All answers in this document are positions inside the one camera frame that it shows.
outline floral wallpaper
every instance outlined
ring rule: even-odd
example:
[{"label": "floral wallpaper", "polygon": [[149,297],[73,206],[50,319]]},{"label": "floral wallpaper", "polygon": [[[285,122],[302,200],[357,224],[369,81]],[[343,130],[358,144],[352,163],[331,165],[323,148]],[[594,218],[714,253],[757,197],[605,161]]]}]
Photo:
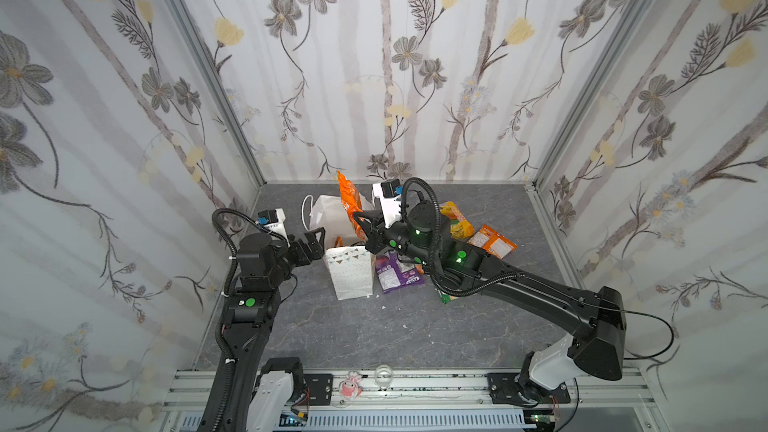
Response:
[{"label": "floral wallpaper", "polygon": [[532,180],[630,0],[185,0],[269,180]]},{"label": "floral wallpaper", "polygon": [[[768,0],[656,0],[539,184],[587,286],[672,323],[639,365],[678,432],[766,418],[767,53]],[[669,340],[628,321],[631,354]]]},{"label": "floral wallpaper", "polygon": [[178,37],[162,0],[0,0],[7,428],[157,428],[197,353],[210,214],[256,188]]}]

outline paper bag handle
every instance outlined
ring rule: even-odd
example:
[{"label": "paper bag handle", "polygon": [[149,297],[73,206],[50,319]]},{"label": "paper bag handle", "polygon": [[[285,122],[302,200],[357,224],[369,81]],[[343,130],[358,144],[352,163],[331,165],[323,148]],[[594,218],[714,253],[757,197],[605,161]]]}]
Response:
[{"label": "paper bag handle", "polygon": [[306,204],[307,199],[310,200],[310,216],[312,216],[312,204],[314,203],[315,198],[313,196],[304,197],[304,200],[302,200],[302,203],[301,203],[301,223],[304,226],[304,230],[309,232],[310,228],[306,226],[306,221],[304,220],[304,205]]}]

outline vent grille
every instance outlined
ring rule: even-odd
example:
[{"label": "vent grille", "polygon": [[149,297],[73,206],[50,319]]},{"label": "vent grille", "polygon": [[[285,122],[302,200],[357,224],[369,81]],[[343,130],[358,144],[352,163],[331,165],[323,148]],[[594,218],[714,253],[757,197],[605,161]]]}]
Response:
[{"label": "vent grille", "polygon": [[[202,412],[187,412],[179,432],[195,432]],[[305,427],[285,421],[275,430],[389,431],[389,430],[510,430],[535,429],[526,424],[522,410],[317,410]]]}]

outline black cable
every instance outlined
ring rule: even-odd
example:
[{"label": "black cable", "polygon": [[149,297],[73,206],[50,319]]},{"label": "black cable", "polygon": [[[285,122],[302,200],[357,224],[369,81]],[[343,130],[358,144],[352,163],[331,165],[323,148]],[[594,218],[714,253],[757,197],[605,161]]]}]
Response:
[{"label": "black cable", "polygon": [[[541,282],[539,280],[536,280],[535,278],[533,278],[531,276],[528,276],[528,279],[533,280],[534,282],[536,282],[538,284],[541,284],[541,285],[543,285],[545,287],[548,287],[548,288],[552,289],[553,291],[558,292],[558,293],[560,293],[561,295],[563,295],[563,296],[565,296],[567,298],[570,298],[574,302],[580,303],[579,300],[576,297],[574,297],[572,295],[568,295],[565,292],[562,292],[561,290],[558,290],[558,289],[552,287],[550,284],[547,284],[547,283]],[[654,357],[658,357],[659,355],[662,355],[667,350],[670,350],[672,348],[672,345],[674,344],[674,329],[672,328],[672,324],[670,324],[669,322],[665,321],[664,319],[662,319],[658,315],[646,314],[645,312],[625,311],[625,310],[622,310],[622,309],[619,309],[619,308],[603,307],[602,305],[590,305],[590,304],[586,304],[586,305],[588,305],[589,307],[601,308],[601,309],[604,309],[604,310],[607,310],[607,311],[612,311],[612,312],[624,312],[626,314],[644,315],[645,317],[655,318],[658,321],[664,322],[664,325],[666,325],[667,328],[670,330],[670,341],[667,344],[667,347],[663,348],[661,351],[657,352],[656,354],[652,354],[652,355],[640,355],[640,356],[637,356],[637,357],[625,357],[625,358],[623,358],[623,360],[645,360],[645,359],[652,359]]]},{"label": "black cable", "polygon": [[571,417],[568,418],[565,422],[563,422],[562,426],[560,426],[555,432],[560,432],[562,429],[565,428],[566,425],[571,423],[571,420],[576,415],[576,411],[578,410],[578,382],[576,381],[576,378],[574,378],[574,384],[576,384],[576,407],[574,408],[574,412],[571,414]]},{"label": "black cable", "polygon": [[288,294],[283,300],[280,301],[280,304],[288,300],[288,298],[293,295],[293,293],[296,291],[296,287],[299,287],[299,278],[294,274],[293,272],[288,276],[288,278],[293,277],[293,279],[296,281],[296,284],[293,285],[293,290]]}]

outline gray floor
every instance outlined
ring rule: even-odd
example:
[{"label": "gray floor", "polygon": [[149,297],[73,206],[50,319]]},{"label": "gray floor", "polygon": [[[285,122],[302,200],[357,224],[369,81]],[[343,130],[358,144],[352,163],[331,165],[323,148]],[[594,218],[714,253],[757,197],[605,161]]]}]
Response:
[{"label": "gray floor", "polygon": [[[487,223],[518,245],[506,262],[563,281],[523,186],[434,189],[441,202],[453,200],[475,229]],[[370,186],[360,192],[370,197]],[[267,184],[257,209],[284,208],[286,229],[298,236],[303,232],[301,202],[307,194],[338,196],[339,188]],[[294,273],[298,289],[280,307],[263,361],[295,355],[305,368],[519,367],[527,352],[546,348],[564,333],[536,315],[479,294],[444,304],[428,279],[424,285],[386,295],[375,281],[370,298],[337,301],[322,262]],[[283,297],[292,287],[293,281],[281,286]],[[208,334],[194,368],[216,369],[219,355]]]}]

